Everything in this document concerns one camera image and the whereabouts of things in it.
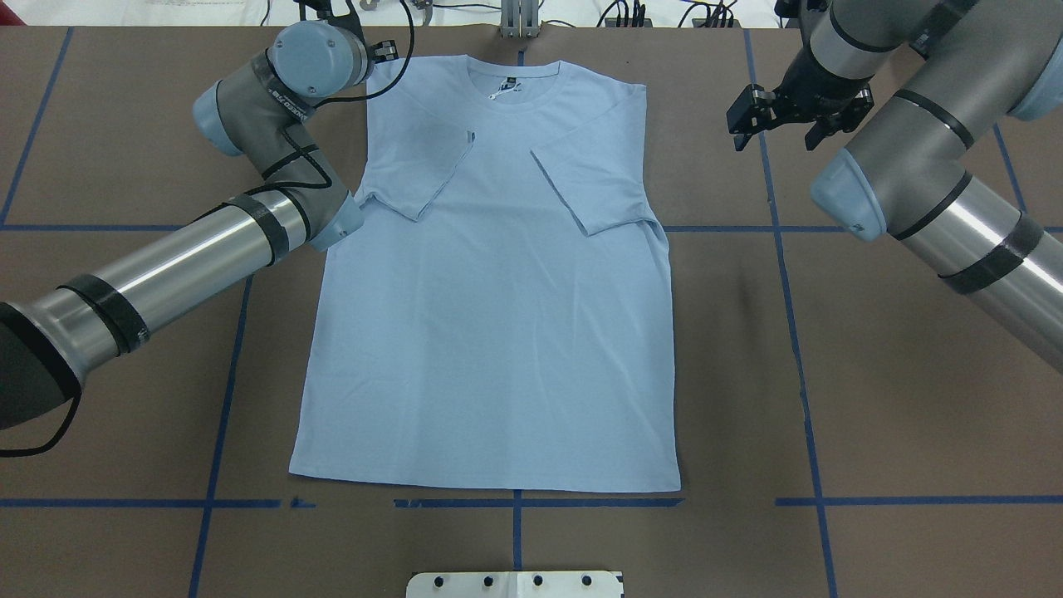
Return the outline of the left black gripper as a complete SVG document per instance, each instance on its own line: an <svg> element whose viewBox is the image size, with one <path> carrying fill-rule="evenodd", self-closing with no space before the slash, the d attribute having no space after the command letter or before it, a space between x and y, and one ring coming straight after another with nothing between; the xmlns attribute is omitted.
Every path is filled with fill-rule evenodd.
<svg viewBox="0 0 1063 598"><path fill-rule="evenodd" d="M399 53L399 48L394 39L384 39L382 42L376 44L365 42L365 56L367 56L365 63L369 67L375 67L377 64L399 59L401 53Z"/></svg>

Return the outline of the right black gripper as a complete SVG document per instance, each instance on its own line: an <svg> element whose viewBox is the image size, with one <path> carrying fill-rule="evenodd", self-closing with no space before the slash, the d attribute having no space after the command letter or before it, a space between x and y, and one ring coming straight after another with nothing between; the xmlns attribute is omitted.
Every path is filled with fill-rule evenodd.
<svg viewBox="0 0 1063 598"><path fill-rule="evenodd" d="M868 82L870 78L837 76L827 71L810 50L802 50L774 91L750 83L733 100L726 112L733 150L742 152L753 136L776 129L775 115L782 118L783 124L808 124L820 117L838 114Z"/></svg>

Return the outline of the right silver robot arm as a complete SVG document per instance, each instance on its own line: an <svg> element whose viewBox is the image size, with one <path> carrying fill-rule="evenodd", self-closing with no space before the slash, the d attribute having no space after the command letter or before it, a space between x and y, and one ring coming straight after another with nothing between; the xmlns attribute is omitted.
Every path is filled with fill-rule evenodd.
<svg viewBox="0 0 1063 598"><path fill-rule="evenodd" d="M778 1L802 49L781 84L726 114L733 148L810 124L853 140L810 187L863 241L889 235L1045 362L1061 368L1061 243L961 163L999 119L1061 104L1059 1Z"/></svg>

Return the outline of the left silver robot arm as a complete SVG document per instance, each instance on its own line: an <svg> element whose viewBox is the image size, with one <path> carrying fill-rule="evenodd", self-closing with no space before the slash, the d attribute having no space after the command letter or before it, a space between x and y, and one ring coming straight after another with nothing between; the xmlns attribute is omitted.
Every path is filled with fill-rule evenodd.
<svg viewBox="0 0 1063 598"><path fill-rule="evenodd" d="M43 298L3 303L2 427L68 405L67 428L95 368L305 243L324 251L357 230L360 205L306 122L392 61L407 56L391 39L366 42L356 16L326 17L285 27L213 83L195 102L196 125L224 154L246 156L261 185Z"/></svg>

